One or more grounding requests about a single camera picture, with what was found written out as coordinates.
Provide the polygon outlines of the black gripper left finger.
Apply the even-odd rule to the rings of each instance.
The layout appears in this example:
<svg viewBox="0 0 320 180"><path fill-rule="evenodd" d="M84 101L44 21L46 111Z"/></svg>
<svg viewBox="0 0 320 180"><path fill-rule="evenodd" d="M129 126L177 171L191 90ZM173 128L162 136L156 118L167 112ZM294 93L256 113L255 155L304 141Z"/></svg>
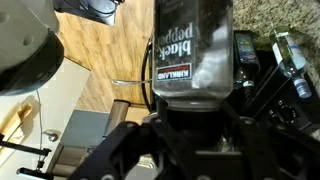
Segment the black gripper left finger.
<svg viewBox="0 0 320 180"><path fill-rule="evenodd" d="M155 180L193 180L191 146L158 117L120 123L67 180L124 180L146 154L159 172Z"/></svg>

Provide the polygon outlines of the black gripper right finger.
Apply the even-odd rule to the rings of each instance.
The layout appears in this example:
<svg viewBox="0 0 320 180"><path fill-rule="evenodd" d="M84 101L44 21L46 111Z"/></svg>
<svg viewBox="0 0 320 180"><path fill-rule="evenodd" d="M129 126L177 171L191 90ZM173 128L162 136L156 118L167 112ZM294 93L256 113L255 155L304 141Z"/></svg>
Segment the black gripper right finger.
<svg viewBox="0 0 320 180"><path fill-rule="evenodd" d="M219 160L219 180L320 180L320 143L295 128L262 127L227 102L224 135L232 151Z"/></svg>

